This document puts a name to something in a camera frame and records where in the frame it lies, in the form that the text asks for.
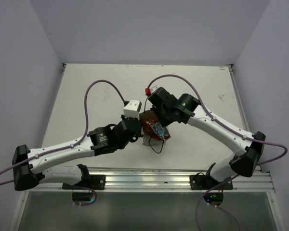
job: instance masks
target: bag of chips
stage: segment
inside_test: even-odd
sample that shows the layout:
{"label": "bag of chips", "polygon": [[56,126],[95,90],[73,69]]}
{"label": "bag of chips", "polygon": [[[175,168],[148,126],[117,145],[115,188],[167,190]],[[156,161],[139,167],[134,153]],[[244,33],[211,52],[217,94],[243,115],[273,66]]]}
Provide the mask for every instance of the bag of chips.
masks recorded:
{"label": "bag of chips", "polygon": [[140,113],[143,125],[143,144],[153,146],[166,142],[171,136],[167,128],[163,128],[153,111],[147,110]]}

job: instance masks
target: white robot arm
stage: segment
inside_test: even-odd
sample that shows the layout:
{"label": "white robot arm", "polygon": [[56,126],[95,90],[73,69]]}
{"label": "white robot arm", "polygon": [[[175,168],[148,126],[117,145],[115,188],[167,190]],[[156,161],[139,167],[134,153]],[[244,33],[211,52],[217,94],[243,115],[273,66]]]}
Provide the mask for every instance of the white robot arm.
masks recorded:
{"label": "white robot arm", "polygon": [[[229,158],[219,163],[213,163],[206,175],[196,176],[197,179],[194,180],[202,186],[202,189],[210,189],[236,174],[245,177],[252,176],[262,154],[263,145],[246,138],[264,141],[264,134],[261,132],[252,134],[240,129],[210,110],[209,113],[212,116],[209,116],[200,105],[199,100],[189,94],[183,94],[177,99],[160,87],[150,92],[148,100],[153,105],[151,110],[154,111],[163,127],[172,122],[189,124],[213,136],[232,151],[233,154]],[[243,137],[226,130],[215,122],[216,119],[232,130],[239,132]]]}
{"label": "white robot arm", "polygon": [[125,148],[129,142],[137,141],[141,137],[142,129],[139,120],[140,108],[139,100],[130,100],[123,109],[122,121],[117,125],[110,124],[90,131],[80,143],[78,142],[82,137],[47,148],[29,150],[26,145],[18,146],[13,165],[25,159],[31,160],[13,169],[15,190],[23,191],[40,183],[55,182],[89,187],[91,179],[86,166],[64,167],[59,164],[113,153],[117,149]]}

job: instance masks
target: wire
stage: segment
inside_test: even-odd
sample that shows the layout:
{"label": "wire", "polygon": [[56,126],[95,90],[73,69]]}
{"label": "wire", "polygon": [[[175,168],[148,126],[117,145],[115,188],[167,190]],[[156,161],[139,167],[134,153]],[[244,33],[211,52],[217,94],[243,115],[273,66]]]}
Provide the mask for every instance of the wire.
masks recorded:
{"label": "wire", "polygon": [[0,183],[0,186],[1,186],[1,185],[4,185],[4,184],[12,183],[12,182],[14,182],[14,180],[8,180],[8,181],[5,181],[5,182]]}
{"label": "wire", "polygon": [[148,97],[145,99],[145,103],[144,103],[144,113],[145,113],[145,106],[146,106],[147,100],[148,100]]}
{"label": "wire", "polygon": [[204,175],[203,172],[199,172],[199,173],[197,173],[197,174],[195,175],[195,178],[196,178],[197,176],[199,176],[200,174]]}
{"label": "wire", "polygon": [[[120,98],[122,99],[123,101],[123,104],[125,103],[125,100],[121,94],[121,92],[118,90],[118,88],[111,82],[109,82],[108,80],[105,80],[105,79],[100,79],[100,80],[97,80],[97,81],[94,81],[90,86],[88,86],[87,90],[86,90],[86,93],[85,93],[85,97],[84,97],[84,109],[85,109],[85,119],[86,119],[86,127],[85,127],[85,131],[84,131],[84,134],[83,136],[81,137],[81,139],[79,141],[77,141],[76,143],[74,143],[74,146],[77,146],[79,145],[85,138],[86,138],[86,135],[88,133],[88,129],[89,129],[89,116],[88,116],[88,107],[87,107],[87,99],[88,99],[88,94],[89,94],[89,91],[90,89],[97,83],[101,83],[101,82],[104,82],[104,83],[108,83],[110,84],[116,91],[117,93],[119,94]],[[52,150],[49,150],[49,151],[46,151],[46,152],[43,152],[43,153],[40,153],[38,154],[39,157],[41,156],[44,156],[44,155],[47,155],[47,154],[50,154],[50,153],[54,153],[54,152],[58,152],[58,151],[62,151],[62,150],[66,150],[66,149],[69,149],[71,148],[71,146],[65,146],[65,147],[61,147],[61,148],[56,148],[56,149],[52,149]],[[30,157],[28,159],[25,159],[15,165],[12,165],[2,171],[0,171],[0,175],[2,175],[3,173],[11,170],[12,168],[15,168],[15,167],[18,167],[18,166],[21,166],[33,159],[35,159],[36,157],[33,156],[33,157]]]}
{"label": "wire", "polygon": [[[164,77],[175,77],[175,78],[179,78],[181,80],[183,80],[185,83],[187,83],[191,88],[192,90],[194,91],[194,93],[196,94],[196,96],[198,97],[198,100],[200,102],[200,105],[202,106],[203,110],[207,113],[207,115],[210,117],[210,118],[213,118],[213,115],[210,113],[210,111],[206,108],[201,96],[199,95],[198,91],[195,89],[195,87],[185,78],[181,77],[181,76],[178,76],[178,75],[174,75],[174,74],[166,74],[166,75],[162,75],[162,76],[159,76],[159,77],[156,77],[155,79],[153,79],[147,88],[150,88],[150,86],[158,79],[160,78],[164,78]],[[234,131],[233,129],[231,129],[230,127],[228,127],[227,125],[223,124],[221,121],[219,121],[218,119],[215,119],[214,120],[216,123],[218,123],[220,126],[222,126],[224,129],[232,132],[233,134],[236,134],[237,136],[239,137],[242,137],[243,138],[243,135]],[[282,158],[284,155],[287,154],[288,152],[288,148],[285,146],[285,145],[282,145],[282,144],[279,144],[279,143],[273,143],[273,142],[268,142],[268,141],[260,141],[260,140],[256,140],[256,139],[253,139],[253,138],[249,138],[249,137],[246,137],[245,139],[249,140],[249,141],[254,141],[256,143],[261,143],[261,144],[266,144],[266,145],[270,145],[270,146],[275,146],[275,147],[280,147],[280,148],[283,148],[284,149],[284,152],[277,156],[277,157],[274,157],[272,159],[269,159],[269,160],[266,160],[266,161],[262,161],[260,163],[258,163],[258,165],[263,165],[263,164],[267,164],[267,163],[270,163],[272,161],[275,161],[275,160],[278,160],[280,158]]]}
{"label": "wire", "polygon": [[79,202],[79,203],[75,203],[75,202],[74,202],[76,205],[79,205],[79,206],[92,205],[92,204],[96,201],[96,199],[97,199],[97,194],[96,194],[96,192],[94,191],[94,189],[87,188],[87,187],[79,187],[79,186],[74,186],[74,185],[70,185],[70,187],[71,187],[71,188],[74,188],[74,189],[89,190],[89,191],[91,191],[91,192],[94,194],[94,199],[93,199],[93,200],[91,199],[91,201],[90,201],[89,203],[84,203],[84,204],[82,204],[81,202]]}
{"label": "wire", "polygon": [[152,148],[152,150],[153,150],[155,153],[161,154],[161,152],[162,152],[162,150],[163,150],[163,147],[164,147],[164,142],[165,142],[165,141],[163,140],[162,147],[160,148],[160,151],[157,152],[157,151],[154,150],[154,148],[152,147],[152,145],[151,145],[151,143],[150,143],[151,139],[152,139],[152,137],[150,137],[150,139],[149,139],[149,145],[150,145],[150,147]]}
{"label": "wire", "polygon": [[[151,86],[156,80],[158,80],[158,79],[160,79],[160,78],[164,78],[164,77],[175,77],[175,78],[179,78],[179,79],[183,80],[185,83],[187,83],[187,84],[192,88],[192,90],[194,91],[194,93],[196,94],[196,96],[198,97],[198,100],[199,100],[200,105],[202,106],[203,110],[206,112],[206,114],[207,114],[210,118],[213,118],[213,115],[212,115],[212,114],[210,113],[210,111],[206,108],[206,106],[205,106],[205,104],[204,104],[204,102],[203,102],[200,94],[199,94],[198,91],[195,89],[195,87],[194,87],[187,79],[185,79],[185,78],[183,78],[183,77],[181,77],[181,76],[179,76],[179,75],[166,74],[166,75],[158,76],[158,77],[156,77],[155,79],[153,79],[153,80],[149,83],[149,85],[148,85],[147,88],[150,88],[150,86]],[[234,131],[233,129],[231,129],[231,128],[228,127],[227,125],[223,124],[223,123],[222,123],[221,121],[219,121],[218,119],[215,119],[214,121],[215,121],[216,123],[218,123],[220,126],[222,126],[224,129],[226,129],[226,130],[232,132],[233,134],[236,134],[237,136],[243,138],[243,135],[242,135],[242,134]],[[272,162],[272,161],[276,161],[276,160],[282,158],[282,157],[283,157],[284,155],[286,155],[287,152],[288,152],[288,148],[287,148],[285,145],[282,145],[282,144],[279,144],[279,143],[273,143],[273,142],[268,142],[268,141],[260,141],[260,140],[256,140],[256,139],[249,138],[249,137],[246,137],[245,139],[247,139],[247,140],[249,140],[249,141],[256,142],[256,143],[266,144],[266,145],[275,146],[275,147],[280,147],[280,148],[283,148],[283,149],[284,149],[284,152],[283,152],[281,155],[276,156],[276,157],[271,158],[271,159],[266,160],[266,161],[262,161],[262,162],[258,163],[258,165],[263,165],[263,164],[270,163],[270,162]],[[236,177],[238,177],[238,175],[235,175],[235,176],[232,177],[230,180],[233,180],[233,179],[236,178]],[[196,205],[195,217],[196,217],[197,226],[198,226],[198,228],[199,228],[200,231],[202,230],[201,227],[200,227],[200,225],[199,225],[199,221],[198,221],[198,208],[199,208],[200,201],[202,200],[202,198],[203,198],[205,195],[208,194],[208,192],[210,192],[210,191],[212,191],[212,190],[214,190],[214,189],[217,189],[217,188],[219,188],[219,187],[221,187],[221,186],[224,186],[228,181],[229,181],[229,179],[227,179],[227,180],[223,181],[222,183],[218,184],[217,186],[214,186],[213,188],[207,190],[207,191],[201,196],[201,198],[199,199],[199,201],[198,201],[198,203],[197,203],[197,205]],[[235,219],[236,223],[238,224],[239,230],[241,230],[241,227],[240,227],[240,224],[239,224],[238,220],[237,220],[229,211],[227,211],[227,210],[224,209],[224,208],[219,208],[219,209],[221,209],[222,211],[225,211],[225,212],[228,213],[230,216],[232,216],[232,217]]]}
{"label": "wire", "polygon": [[[198,211],[199,211],[199,206],[200,206],[200,203],[201,201],[203,201],[203,198],[209,193],[211,192],[212,190],[215,190],[215,189],[218,189],[222,186],[224,186],[225,184],[227,184],[229,181],[237,178],[239,175],[235,175],[233,176],[232,178],[230,179],[226,179],[224,180],[223,182],[219,183],[218,185],[214,186],[213,188],[207,190],[204,194],[201,195],[201,197],[199,198],[198,202],[197,202],[197,205],[196,205],[196,209],[195,209],[195,219],[196,219],[196,224],[197,224],[197,227],[199,229],[199,231],[202,231],[202,228],[200,227],[200,224],[199,224],[199,219],[198,219]],[[235,222],[237,223],[237,226],[239,228],[239,231],[241,230],[241,226],[240,226],[240,223],[238,222],[237,218],[230,212],[228,211],[227,209],[225,208],[222,208],[220,206],[217,206],[217,208],[219,208],[220,210],[224,211],[225,213],[229,214],[234,220]]]}

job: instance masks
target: black mounting bracket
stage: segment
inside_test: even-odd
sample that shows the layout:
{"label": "black mounting bracket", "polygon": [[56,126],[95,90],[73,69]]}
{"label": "black mounting bracket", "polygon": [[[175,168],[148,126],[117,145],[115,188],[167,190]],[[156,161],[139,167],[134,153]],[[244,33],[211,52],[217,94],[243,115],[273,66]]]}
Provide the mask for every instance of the black mounting bracket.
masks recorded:
{"label": "black mounting bracket", "polygon": [[[212,186],[207,186],[205,181],[206,181],[206,175],[196,174],[196,175],[190,175],[189,176],[189,183],[191,186],[191,190],[208,190],[208,189],[211,189]],[[232,181],[226,183],[224,185],[223,189],[224,190],[232,190],[233,189]]]}
{"label": "black mounting bracket", "polygon": [[105,175],[90,175],[90,178],[91,178],[94,190],[105,189],[105,183],[106,183]]}
{"label": "black mounting bracket", "polygon": [[90,188],[91,185],[93,185],[94,190],[104,190],[105,189],[105,183],[106,183],[106,176],[105,175],[90,175],[90,181],[86,181],[81,184],[76,184],[76,185],[69,185],[69,184],[63,184],[62,189],[65,190],[74,190],[75,186],[80,186],[80,187],[86,187]]}

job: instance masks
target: metal mounting rail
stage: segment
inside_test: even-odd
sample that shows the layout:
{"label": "metal mounting rail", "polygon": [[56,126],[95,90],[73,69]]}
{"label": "metal mounting rail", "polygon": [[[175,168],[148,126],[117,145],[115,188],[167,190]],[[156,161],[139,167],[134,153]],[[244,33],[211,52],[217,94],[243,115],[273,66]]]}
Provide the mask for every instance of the metal mounting rail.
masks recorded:
{"label": "metal mounting rail", "polygon": [[[110,169],[89,168],[91,175],[106,175],[105,189],[99,192],[176,192],[194,193],[205,190],[191,190],[189,176],[205,170],[155,170],[155,169]],[[41,184],[29,191],[68,192],[60,183]],[[233,190],[225,192],[274,192],[269,173],[255,171],[250,178],[237,177]]]}

